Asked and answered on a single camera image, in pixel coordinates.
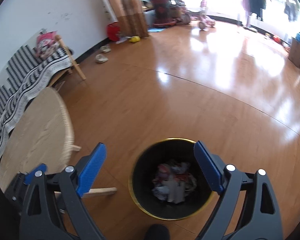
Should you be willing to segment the black gold trash bin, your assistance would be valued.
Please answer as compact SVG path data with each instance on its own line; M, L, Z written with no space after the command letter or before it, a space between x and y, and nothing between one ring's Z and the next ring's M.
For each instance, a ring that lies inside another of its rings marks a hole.
M134 203L144 213L160 220L189 218L204 208L212 196L194 156L195 142L168 138L148 146L134 164L128 186ZM158 166L170 165L174 179L155 187Z

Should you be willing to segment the pink purple toy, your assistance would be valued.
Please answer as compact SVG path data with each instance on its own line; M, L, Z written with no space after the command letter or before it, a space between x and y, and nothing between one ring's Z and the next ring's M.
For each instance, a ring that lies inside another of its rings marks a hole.
M153 184L155 187L166 185L168 181L174 179L174 173L171 170L170 165L161 164L158 166L158 174L153 179Z

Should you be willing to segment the black white striped blanket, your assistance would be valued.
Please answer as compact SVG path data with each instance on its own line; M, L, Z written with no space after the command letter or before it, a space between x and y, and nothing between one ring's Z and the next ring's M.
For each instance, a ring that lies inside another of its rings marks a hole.
M41 60L34 49L25 45L8 61L0 78L0 159L9 134L23 116L27 104L65 67L66 57L66 52L58 48L46 60Z

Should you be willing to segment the beige slipper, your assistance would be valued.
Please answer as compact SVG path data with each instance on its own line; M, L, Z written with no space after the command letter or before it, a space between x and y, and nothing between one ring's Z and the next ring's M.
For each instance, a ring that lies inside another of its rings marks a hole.
M104 56L103 54L97 54L95 56L96 63L102 64L108 61L108 58Z
M110 47L110 45L104 45L104 46L101 46L100 47L100 51L102 52L102 53L109 53L110 51L111 51L111 47Z

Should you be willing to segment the pink cartoon pillow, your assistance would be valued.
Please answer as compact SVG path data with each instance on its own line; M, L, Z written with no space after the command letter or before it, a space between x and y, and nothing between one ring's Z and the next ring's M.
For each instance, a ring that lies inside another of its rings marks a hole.
M36 39L36 55L41 60L46 60L58 48L59 43L56 41L57 31L40 34Z

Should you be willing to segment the red bag on floor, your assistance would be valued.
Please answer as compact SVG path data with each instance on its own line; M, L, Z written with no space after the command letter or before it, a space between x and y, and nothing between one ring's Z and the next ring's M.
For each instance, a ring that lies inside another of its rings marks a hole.
M111 41L117 42L120 40L121 31L120 31L120 26L119 26L118 22L113 22L113 23L108 24L106 31L107 31L107 36Z

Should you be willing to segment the yellow toy on floor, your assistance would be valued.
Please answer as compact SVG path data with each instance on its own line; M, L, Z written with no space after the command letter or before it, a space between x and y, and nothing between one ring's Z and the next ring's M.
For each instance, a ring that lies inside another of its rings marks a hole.
M132 36L129 38L129 42L131 43L136 43L139 42L141 40L141 38L139 36Z

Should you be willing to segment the cardboard box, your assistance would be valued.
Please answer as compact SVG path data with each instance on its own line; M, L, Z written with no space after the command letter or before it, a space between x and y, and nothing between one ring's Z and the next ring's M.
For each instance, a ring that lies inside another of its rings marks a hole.
M296 38L292 38L288 59L296 67L300 68L300 42Z

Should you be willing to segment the pink kids tricycle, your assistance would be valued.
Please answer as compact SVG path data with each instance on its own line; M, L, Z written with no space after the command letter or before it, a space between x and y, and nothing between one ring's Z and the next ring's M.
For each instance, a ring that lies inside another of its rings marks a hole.
M200 30L205 30L207 27L215 27L216 21L211 19L207 14L207 2L206 0L201 0L199 11L190 11L185 9L181 21L183 24L190 24L192 20L198 21L198 27Z

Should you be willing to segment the orange brown curtain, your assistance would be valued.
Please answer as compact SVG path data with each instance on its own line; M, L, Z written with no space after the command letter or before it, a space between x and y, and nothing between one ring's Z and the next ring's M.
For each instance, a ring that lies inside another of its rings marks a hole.
M148 36L141 0L109 0L109 2L122 35L140 38Z

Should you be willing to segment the wooden sofa frame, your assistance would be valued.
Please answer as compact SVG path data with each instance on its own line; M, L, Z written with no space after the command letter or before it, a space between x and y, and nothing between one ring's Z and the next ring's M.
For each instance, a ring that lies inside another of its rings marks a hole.
M73 58L73 55L69 49L69 47L64 43L61 35L55 36L55 41L59 44L59 46L66 52L66 59L68 60L65 62L65 67L59 70L56 74L53 75L51 80L49 81L48 87L52 87L65 73L72 74L72 70L74 69L75 72L79 75L81 80L86 80L86 76L81 70L79 64Z

